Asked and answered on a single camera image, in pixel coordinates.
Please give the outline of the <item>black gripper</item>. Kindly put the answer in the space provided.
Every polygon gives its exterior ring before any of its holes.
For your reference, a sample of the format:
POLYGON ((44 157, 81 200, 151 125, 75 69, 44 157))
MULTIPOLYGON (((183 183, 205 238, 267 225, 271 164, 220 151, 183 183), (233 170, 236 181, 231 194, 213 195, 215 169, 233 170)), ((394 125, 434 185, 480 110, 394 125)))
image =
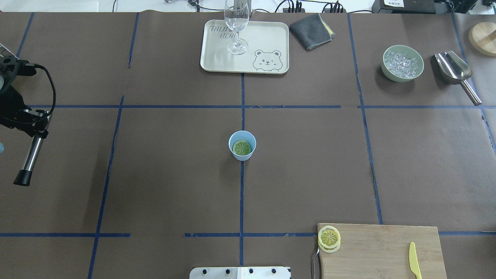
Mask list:
POLYGON ((12 85, 1 95, 0 116, 1 125, 9 129, 19 129, 30 137, 48 136, 48 117, 51 116, 51 112, 32 110, 26 106, 23 97, 12 85))

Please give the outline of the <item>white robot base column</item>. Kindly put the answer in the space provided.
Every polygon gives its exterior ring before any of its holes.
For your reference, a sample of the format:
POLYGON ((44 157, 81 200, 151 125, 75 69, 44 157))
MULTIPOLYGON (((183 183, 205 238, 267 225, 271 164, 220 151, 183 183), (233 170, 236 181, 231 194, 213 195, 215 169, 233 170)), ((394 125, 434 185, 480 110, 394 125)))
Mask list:
POLYGON ((291 279, 289 267, 197 267, 189 274, 190 279, 291 279))

